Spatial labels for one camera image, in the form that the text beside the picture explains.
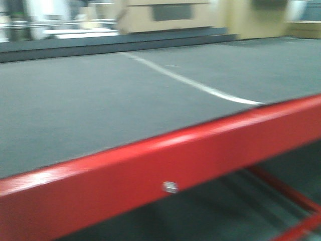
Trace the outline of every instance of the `gray felt table surface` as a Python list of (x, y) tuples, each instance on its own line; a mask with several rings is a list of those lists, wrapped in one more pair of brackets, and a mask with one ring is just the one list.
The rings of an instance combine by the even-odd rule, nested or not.
[[(321, 93), (321, 41), (259, 39), (131, 52), (266, 104)], [(0, 64), (0, 178), (255, 107), (119, 53)]]

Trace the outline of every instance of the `white line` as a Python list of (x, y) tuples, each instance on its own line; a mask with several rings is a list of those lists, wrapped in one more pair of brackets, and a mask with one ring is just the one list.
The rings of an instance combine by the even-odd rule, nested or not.
[(140, 58), (136, 55), (133, 55), (133, 54), (129, 54), (129, 53), (125, 53), (125, 52), (119, 52), (119, 54), (121, 55), (124, 55), (124, 56), (127, 56), (128, 58), (131, 58), (131, 59), (134, 59), (150, 68), (152, 68), (153, 70), (156, 70), (157, 72), (161, 73), (161, 74), (164, 74), (164, 75), (167, 75), (175, 80), (178, 80), (179, 82), (182, 82), (184, 84), (187, 84), (189, 86), (192, 86), (196, 89), (199, 89), (199, 90), (202, 90), (208, 94), (211, 94), (211, 95), (214, 95), (216, 97), (219, 97), (219, 98), (222, 98), (222, 99), (226, 99), (226, 100), (229, 100), (229, 101), (233, 101), (233, 102), (237, 102), (237, 103), (243, 103), (243, 104), (252, 104), (252, 105), (261, 105), (261, 104), (264, 104), (262, 102), (256, 102), (256, 101), (252, 101), (252, 100), (248, 100), (248, 99), (243, 99), (243, 98), (239, 98), (239, 97), (236, 97), (236, 96), (233, 96), (233, 95), (230, 95), (228, 93), (224, 93), (218, 89), (214, 89), (214, 88), (211, 88), (211, 87), (208, 87), (206, 85), (203, 85), (199, 82), (196, 82), (192, 79), (189, 79), (189, 78), (186, 78), (182, 75), (179, 75), (179, 74), (176, 74), (176, 73), (173, 73), (173, 72), (170, 72), (168, 71), (167, 69), (163, 68), (163, 67), (160, 67), (159, 65), (151, 62), (151, 61), (148, 61), (148, 60), (145, 60), (143, 58)]

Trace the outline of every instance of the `red support bar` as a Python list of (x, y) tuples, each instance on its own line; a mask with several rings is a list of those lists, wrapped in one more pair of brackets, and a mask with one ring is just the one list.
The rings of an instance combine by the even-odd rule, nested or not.
[(279, 191), (282, 195), (289, 198), (291, 201), (295, 202), (302, 208), (312, 211), (310, 217), (307, 217), (301, 221), (297, 226), (292, 227), (282, 235), (271, 241), (297, 241), (300, 238), (308, 235), (311, 231), (315, 230), (321, 225), (321, 206), (313, 202), (311, 199), (307, 198), (300, 192), (296, 191), (292, 187), (283, 183), (279, 179), (275, 178), (264, 169), (252, 166), (247, 168), (251, 173), (253, 173), (258, 178), (262, 179), (265, 183)]
[(3, 241), (53, 240), (321, 138), (321, 95), (0, 180)]
[(269, 184), (271, 187), (282, 193), (282, 195), (286, 196), (302, 208), (309, 211), (321, 213), (320, 205), (313, 202), (311, 199), (307, 198), (302, 193), (296, 191), (289, 185), (286, 185), (279, 179), (275, 178), (274, 176), (266, 172), (264, 169), (257, 166), (249, 167), (247, 169), (255, 176), (262, 179), (265, 183)]
[(318, 228), (321, 224), (321, 214), (316, 213), (310, 217), (307, 217), (297, 226), (289, 229), (287, 232), (281, 234), (279, 237), (272, 239), (271, 241), (298, 241), (304, 236), (307, 236), (311, 231)]

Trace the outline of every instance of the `dark gray edge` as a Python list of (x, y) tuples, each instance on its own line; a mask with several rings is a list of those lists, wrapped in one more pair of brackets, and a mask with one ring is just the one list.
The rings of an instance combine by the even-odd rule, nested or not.
[(201, 28), (201, 29), (187, 29), (187, 30), (170, 31), (170, 32), (129, 34), (129, 35), (96, 37), (96, 38), (47, 39), (47, 40), (32, 40), (32, 41), (22, 41), (22, 42), (9, 42), (9, 43), (0, 43), (0, 53), (36, 50), (36, 49), (82, 47), (82, 46), (105, 45), (105, 44), (123, 44), (123, 43), (134, 43), (134, 42), (143, 42), (143, 41), (156, 41), (156, 40), (166, 40), (166, 39), (209, 36), (209, 35), (222, 35), (226, 33), (227, 33), (226, 28)]
[(0, 53), (0, 63), (44, 58), (68, 57), (90, 54), (135, 51), (188, 45), (211, 44), (236, 40), (236, 35), (198, 36), (181, 39), (163, 39), (131, 43), (89, 45), (64, 48), (35, 49)]

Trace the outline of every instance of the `red metal beam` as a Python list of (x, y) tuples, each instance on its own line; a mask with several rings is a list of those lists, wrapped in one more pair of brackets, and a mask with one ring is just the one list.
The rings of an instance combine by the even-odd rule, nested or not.
[(0, 180), (0, 237), (52, 240), (321, 138), (321, 95)]
[(288, 231), (271, 241), (296, 241), (307, 236), (321, 225), (321, 206), (319, 204), (313, 202), (302, 193), (283, 183), (260, 167), (253, 166), (247, 169), (255, 176), (262, 179), (265, 183), (279, 191), (282, 195), (286, 196), (292, 202), (295, 202), (302, 208), (312, 212), (310, 217), (307, 217), (298, 225), (290, 228)]
[(312, 212), (319, 212), (321, 213), (321, 206), (317, 203), (313, 202), (311, 199), (304, 196), (302, 193), (296, 191), (289, 185), (283, 183), (279, 179), (275, 178), (264, 169), (260, 167), (249, 167), (247, 168), (251, 173), (262, 179), (265, 183), (279, 191), (282, 195), (286, 196), (292, 202), (295, 202), (297, 205), (301, 206), (302, 208), (312, 211)]
[(297, 226), (292, 227), (288, 231), (281, 234), (279, 237), (272, 239), (271, 241), (298, 241), (304, 236), (309, 235), (313, 230), (318, 228), (321, 224), (321, 214), (315, 213), (314, 215), (307, 217)]

